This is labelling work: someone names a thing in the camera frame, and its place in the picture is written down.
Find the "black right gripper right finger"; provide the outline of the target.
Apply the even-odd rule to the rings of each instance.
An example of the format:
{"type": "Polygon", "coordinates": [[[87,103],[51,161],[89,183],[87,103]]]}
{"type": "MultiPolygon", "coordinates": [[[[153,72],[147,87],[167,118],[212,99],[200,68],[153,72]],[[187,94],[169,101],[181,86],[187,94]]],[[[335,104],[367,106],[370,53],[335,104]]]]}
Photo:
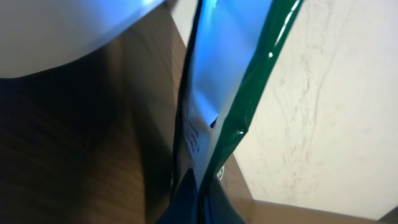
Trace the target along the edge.
{"type": "Polygon", "coordinates": [[[213,179],[205,192],[202,209],[201,218],[205,224],[245,224],[218,179],[213,179]]]}

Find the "green grip gloves package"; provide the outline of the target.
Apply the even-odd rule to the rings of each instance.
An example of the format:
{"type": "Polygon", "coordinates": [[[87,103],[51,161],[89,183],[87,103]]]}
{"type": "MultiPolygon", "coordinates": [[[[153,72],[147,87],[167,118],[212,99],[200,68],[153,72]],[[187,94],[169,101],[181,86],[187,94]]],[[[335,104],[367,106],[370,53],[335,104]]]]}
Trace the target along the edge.
{"type": "Polygon", "coordinates": [[[173,151],[204,194],[248,132],[302,0],[198,1],[178,91],[173,151]]]}

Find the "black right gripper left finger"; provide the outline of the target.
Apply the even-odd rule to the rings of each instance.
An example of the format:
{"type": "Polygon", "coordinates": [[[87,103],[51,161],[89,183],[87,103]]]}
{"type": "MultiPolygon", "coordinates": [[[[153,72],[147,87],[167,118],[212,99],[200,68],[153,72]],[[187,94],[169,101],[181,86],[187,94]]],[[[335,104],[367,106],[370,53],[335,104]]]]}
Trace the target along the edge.
{"type": "Polygon", "coordinates": [[[186,171],[166,211],[156,224],[194,224],[197,222],[198,192],[192,169],[186,171]]]}

